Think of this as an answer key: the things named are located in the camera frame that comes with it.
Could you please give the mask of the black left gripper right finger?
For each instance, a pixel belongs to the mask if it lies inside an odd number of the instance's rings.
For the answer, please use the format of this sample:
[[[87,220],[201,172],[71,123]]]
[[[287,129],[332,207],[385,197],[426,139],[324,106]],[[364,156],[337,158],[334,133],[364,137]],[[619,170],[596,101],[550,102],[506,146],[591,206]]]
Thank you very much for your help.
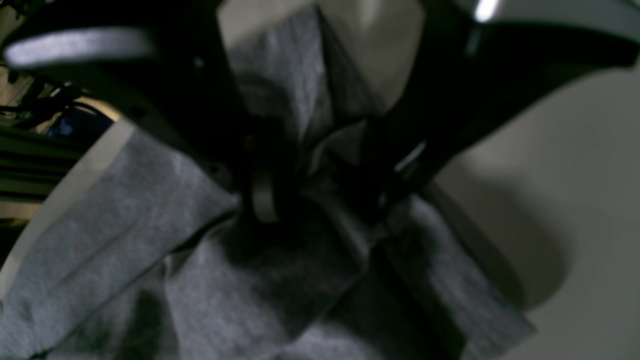
[[[413,68],[371,120],[359,201],[380,211],[538,100],[639,58],[637,0],[422,0]]]

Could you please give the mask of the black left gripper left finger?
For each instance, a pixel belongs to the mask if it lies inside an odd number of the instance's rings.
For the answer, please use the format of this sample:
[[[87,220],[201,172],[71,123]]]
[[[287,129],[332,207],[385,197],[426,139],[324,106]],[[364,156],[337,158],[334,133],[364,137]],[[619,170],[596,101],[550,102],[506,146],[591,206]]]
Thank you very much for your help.
[[[209,173],[231,172],[247,209],[275,223],[259,170],[259,120],[244,103],[219,0],[38,0],[1,46],[10,69],[71,82]]]

